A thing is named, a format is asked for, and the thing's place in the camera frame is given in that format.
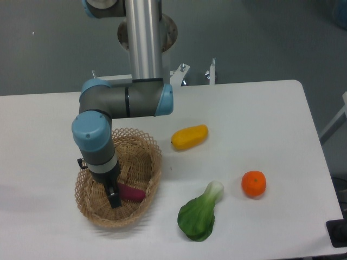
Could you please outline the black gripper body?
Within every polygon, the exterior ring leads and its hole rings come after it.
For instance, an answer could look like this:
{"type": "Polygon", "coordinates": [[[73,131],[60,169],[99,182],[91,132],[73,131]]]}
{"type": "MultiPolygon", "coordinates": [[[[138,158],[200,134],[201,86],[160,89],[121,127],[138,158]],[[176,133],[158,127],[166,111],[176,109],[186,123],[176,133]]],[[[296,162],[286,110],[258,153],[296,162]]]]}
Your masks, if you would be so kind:
{"type": "Polygon", "coordinates": [[[112,158],[102,165],[91,165],[86,163],[83,158],[77,160],[82,170],[88,170],[93,179],[104,185],[106,190],[117,190],[117,179],[120,175],[120,163],[117,158],[112,158]]]}

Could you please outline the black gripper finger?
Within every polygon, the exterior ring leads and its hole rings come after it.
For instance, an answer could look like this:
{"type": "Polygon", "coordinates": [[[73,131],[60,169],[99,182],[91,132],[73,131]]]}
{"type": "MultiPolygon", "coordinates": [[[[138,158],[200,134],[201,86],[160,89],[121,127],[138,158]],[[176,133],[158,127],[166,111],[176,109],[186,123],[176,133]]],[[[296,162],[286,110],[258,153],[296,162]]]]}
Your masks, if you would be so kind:
{"type": "Polygon", "coordinates": [[[111,208],[121,207],[121,198],[117,184],[107,184],[104,188],[111,208]]]}

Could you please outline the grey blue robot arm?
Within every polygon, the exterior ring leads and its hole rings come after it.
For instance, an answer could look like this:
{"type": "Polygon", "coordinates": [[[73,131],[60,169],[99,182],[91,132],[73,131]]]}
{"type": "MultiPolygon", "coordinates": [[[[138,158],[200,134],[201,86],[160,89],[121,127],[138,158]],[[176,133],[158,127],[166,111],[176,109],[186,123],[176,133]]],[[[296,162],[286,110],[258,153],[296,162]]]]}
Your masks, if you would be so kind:
{"type": "Polygon", "coordinates": [[[162,13],[161,1],[83,1],[89,17],[125,17],[131,83],[112,86],[94,78],[79,97],[79,115],[72,123],[73,139],[93,179],[104,186],[112,208],[121,206],[117,183],[120,163],[112,140],[112,120],[169,115],[174,109],[171,84],[162,53],[174,28],[162,13]]]}

